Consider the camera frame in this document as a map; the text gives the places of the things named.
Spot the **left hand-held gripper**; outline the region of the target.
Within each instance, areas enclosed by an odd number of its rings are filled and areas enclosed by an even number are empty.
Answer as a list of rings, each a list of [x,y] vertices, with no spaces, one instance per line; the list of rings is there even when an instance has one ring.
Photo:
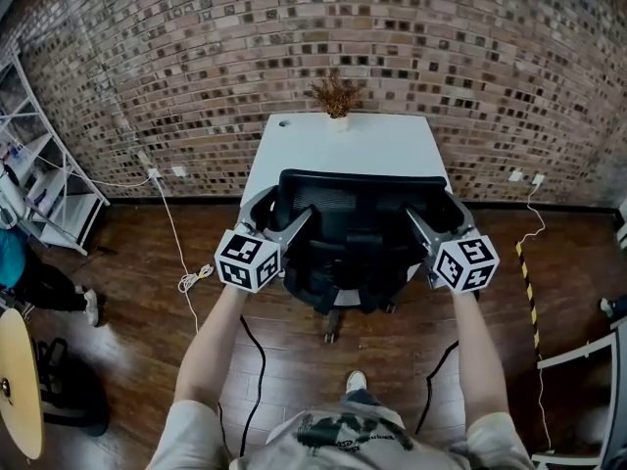
[[[215,254],[219,280],[250,293],[258,293],[282,270],[290,245],[313,215],[304,210],[282,230],[267,227],[277,187],[265,188],[241,208],[238,223],[227,229]]]

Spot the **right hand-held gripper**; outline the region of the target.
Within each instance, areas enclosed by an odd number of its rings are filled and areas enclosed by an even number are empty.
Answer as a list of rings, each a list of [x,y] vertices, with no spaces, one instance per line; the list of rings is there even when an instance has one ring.
[[[440,234],[412,207],[406,208],[414,236],[427,252],[427,280],[432,289],[447,287],[455,294],[475,292],[488,286],[500,258],[487,235],[480,235],[466,205],[447,191],[462,216],[457,239],[441,243]]]

